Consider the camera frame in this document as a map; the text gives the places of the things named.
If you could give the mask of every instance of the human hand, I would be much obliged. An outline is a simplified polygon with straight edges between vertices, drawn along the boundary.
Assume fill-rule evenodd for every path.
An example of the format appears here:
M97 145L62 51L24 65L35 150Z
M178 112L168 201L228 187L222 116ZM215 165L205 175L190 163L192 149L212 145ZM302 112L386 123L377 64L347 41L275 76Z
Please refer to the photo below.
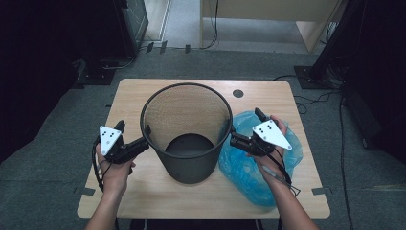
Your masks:
M100 143L96 145L96 154L98 155L98 163L103 174L103 192L113 196L123 196L126 190L129 169L135 167L134 158L121 165L111 164L102 156L102 146Z
M278 122L278 128L281 130L281 133L283 135L286 135L287 126L283 123L283 121L280 118L278 118L278 117L276 117L274 115L271 115L271 119ZM273 156L282 165L283 153L284 153L283 148L276 146L275 150L271 152L271 156ZM250 153L247 153L247 156L254 157L254 160L257 163L259 171L262 173L262 176L264 177L264 179L267 182L269 182L269 180L273 176L271 176L268 172L266 172L266 170L263 168L263 166L267 167L271 171L275 172L277 175L283 177L283 174L280 171L278 165L275 164L275 162L273 162L269 157L267 157L267 156L262 156L262 157L254 156L254 155L251 155Z

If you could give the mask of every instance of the black mesh trash can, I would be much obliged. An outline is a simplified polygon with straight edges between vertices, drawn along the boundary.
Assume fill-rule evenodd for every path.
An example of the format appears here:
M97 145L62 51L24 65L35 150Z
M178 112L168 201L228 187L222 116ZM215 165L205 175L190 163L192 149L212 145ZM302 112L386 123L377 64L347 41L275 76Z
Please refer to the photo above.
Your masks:
M169 175L193 184L212 174L232 119L230 106L218 92L185 82L152 95L140 123Z

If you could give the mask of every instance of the blue plastic bag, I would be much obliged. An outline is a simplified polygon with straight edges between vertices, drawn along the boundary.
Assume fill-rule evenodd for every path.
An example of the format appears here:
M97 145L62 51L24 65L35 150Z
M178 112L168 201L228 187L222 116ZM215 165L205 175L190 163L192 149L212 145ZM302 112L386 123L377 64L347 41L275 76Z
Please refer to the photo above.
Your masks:
M252 136L252 127L260 123L254 111L245 111L233 118L236 132L245 136ZM231 147L230 136L224 142L218 158L220 170L254 204L275 206L272 192L263 180L256 162L252 157L245 156L243 150ZM283 160L287 173L292 177L293 169L303 158L302 145L290 128L285 137L292 150L284 150Z

